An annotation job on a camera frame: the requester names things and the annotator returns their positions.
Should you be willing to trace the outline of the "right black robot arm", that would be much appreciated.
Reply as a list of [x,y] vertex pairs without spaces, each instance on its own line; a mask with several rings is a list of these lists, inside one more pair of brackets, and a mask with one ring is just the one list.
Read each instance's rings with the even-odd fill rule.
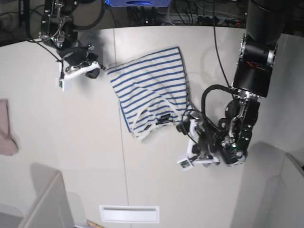
[[79,5],[92,3],[92,0],[46,0],[41,19],[40,41],[56,50],[59,55],[59,80],[68,80],[79,75],[96,79],[105,67],[98,63],[98,55],[91,44],[78,41],[78,31],[95,27],[105,14],[102,0],[97,19],[89,25],[74,23],[73,13]]

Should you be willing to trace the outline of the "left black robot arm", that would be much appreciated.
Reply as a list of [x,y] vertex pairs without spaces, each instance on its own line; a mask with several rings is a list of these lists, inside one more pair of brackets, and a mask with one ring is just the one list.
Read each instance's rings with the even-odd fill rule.
[[[177,126],[190,139],[185,156],[179,160],[183,170],[197,164],[209,166],[221,162],[233,167],[246,160],[258,119],[259,99],[268,95],[278,40],[289,7],[287,0],[248,2],[246,31],[232,85],[209,86],[201,96],[201,109],[186,110]],[[214,90],[232,95],[225,116],[218,123],[213,123],[206,114],[206,98]]]

